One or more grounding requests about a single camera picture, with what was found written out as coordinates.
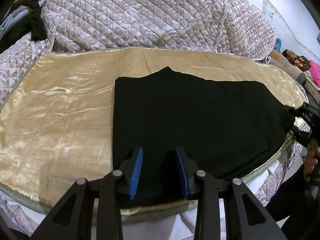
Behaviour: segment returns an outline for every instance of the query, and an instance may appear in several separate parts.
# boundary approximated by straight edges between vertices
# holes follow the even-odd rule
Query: black garment
[[[295,174],[281,184],[266,206],[275,221],[290,216],[281,228],[288,240],[300,239],[318,212],[317,202],[310,203],[304,195],[303,170],[304,165],[301,165]]]
[[[282,145],[294,117],[259,82],[216,82],[172,71],[115,84],[113,168],[143,147],[131,206],[182,198],[176,146],[219,179],[242,177]]]
[[[31,9],[39,9],[40,8],[39,1],[40,0],[29,0],[22,3],[21,5],[29,6]]]
[[[0,53],[15,44],[30,31],[31,40],[45,40],[47,38],[47,33],[45,32],[44,23],[40,14],[40,9],[34,11],[32,14],[28,14],[7,31],[0,41]]]

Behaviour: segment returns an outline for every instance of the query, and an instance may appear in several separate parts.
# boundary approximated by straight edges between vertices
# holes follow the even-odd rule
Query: quilted blanket
[[[42,16],[48,37],[44,41],[32,41],[31,33],[27,33],[0,54],[0,106],[34,61],[45,52],[52,51],[58,18],[59,14]]]
[[[141,46],[260,60],[275,43],[248,0],[47,0],[45,12],[61,13],[57,52]]]

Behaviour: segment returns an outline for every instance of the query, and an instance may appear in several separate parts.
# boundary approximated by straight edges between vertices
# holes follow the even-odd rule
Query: person's hand
[[[307,147],[307,159],[304,163],[303,176],[306,179],[308,174],[311,174],[315,169],[315,166],[318,164],[318,158],[320,158],[320,147],[317,147],[316,152],[311,149],[311,145],[308,144]]]

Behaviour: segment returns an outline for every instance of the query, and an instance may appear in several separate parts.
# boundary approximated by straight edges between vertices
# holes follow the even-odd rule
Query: gold satin cloth
[[[305,100],[287,73],[245,57],[138,47],[46,53],[0,114],[0,182],[54,206],[78,178],[102,178],[112,170],[115,79],[166,66],[217,81],[257,80],[286,105]]]

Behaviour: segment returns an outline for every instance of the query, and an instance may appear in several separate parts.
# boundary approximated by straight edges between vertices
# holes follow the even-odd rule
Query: woman
[[[287,56],[286,51],[289,52],[290,56],[293,56],[291,51],[285,50],[284,54]],[[296,80],[300,85],[304,85],[307,81],[306,75],[295,65],[292,65],[292,63],[287,59],[287,57],[283,56],[279,52],[273,50],[270,53],[271,56],[271,62],[270,64],[277,66],[278,68],[281,68],[283,71],[287,72],[294,80]]]
[[[309,70],[310,60],[305,56],[297,56],[297,54],[288,49],[284,50],[282,55],[287,58],[292,65],[297,66],[303,72]]]

